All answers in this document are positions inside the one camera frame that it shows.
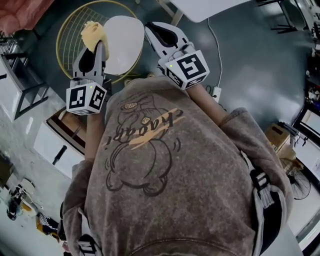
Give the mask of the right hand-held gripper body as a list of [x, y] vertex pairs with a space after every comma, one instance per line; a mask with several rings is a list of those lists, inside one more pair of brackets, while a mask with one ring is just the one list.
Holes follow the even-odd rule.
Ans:
[[201, 83], [210, 70], [200, 50], [178, 27], [164, 22], [150, 22], [163, 28], [161, 34], [167, 55], [159, 58], [157, 67], [181, 90]]

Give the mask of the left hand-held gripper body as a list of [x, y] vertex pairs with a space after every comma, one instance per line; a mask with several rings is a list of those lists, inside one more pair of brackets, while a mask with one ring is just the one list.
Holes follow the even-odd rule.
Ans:
[[66, 111], [79, 116], [98, 114], [112, 95], [111, 79], [94, 75], [95, 49], [84, 47], [73, 63], [73, 78], [66, 90]]

